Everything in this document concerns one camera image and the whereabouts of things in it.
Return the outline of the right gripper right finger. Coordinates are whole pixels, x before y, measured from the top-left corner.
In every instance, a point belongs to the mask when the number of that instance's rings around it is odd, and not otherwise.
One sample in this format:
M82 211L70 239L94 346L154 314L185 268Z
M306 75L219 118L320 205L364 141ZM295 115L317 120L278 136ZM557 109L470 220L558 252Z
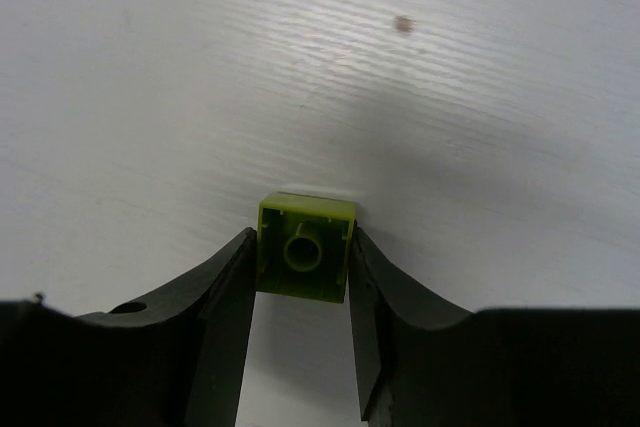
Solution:
M354 234L349 303L370 426L635 426L635 309L463 309Z

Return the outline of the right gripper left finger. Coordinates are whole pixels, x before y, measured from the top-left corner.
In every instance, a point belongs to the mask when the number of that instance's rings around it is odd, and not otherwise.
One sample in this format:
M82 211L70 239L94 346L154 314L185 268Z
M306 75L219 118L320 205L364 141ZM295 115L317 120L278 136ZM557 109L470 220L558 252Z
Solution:
M255 301L256 234L108 312L1 305L5 426L231 426Z

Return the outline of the green printed lego cube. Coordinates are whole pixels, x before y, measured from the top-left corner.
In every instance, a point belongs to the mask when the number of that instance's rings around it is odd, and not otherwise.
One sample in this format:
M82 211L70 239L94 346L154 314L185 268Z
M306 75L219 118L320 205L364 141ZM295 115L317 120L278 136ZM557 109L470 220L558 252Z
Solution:
M274 192L259 204L256 289L342 303L356 226L351 201Z

